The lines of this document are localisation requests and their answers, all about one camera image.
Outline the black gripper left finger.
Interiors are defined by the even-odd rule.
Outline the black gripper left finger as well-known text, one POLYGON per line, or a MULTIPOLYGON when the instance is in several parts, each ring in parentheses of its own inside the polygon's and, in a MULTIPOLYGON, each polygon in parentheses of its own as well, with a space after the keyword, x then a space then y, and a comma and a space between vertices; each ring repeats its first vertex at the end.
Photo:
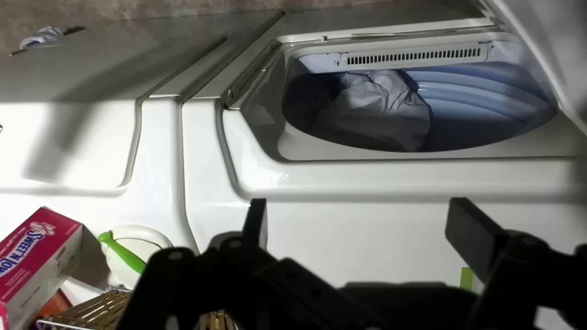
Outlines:
POLYGON ((265 248, 267 244, 267 227, 265 227, 265 200, 252 198, 245 215, 241 227, 243 237, 254 248, 265 248))

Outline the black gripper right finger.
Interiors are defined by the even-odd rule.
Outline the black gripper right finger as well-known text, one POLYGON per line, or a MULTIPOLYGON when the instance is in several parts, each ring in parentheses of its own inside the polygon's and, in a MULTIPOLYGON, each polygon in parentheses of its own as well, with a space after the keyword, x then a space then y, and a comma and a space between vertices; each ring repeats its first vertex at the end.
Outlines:
POLYGON ((493 271, 507 233, 469 198, 450 198, 443 235, 480 282, 493 271))

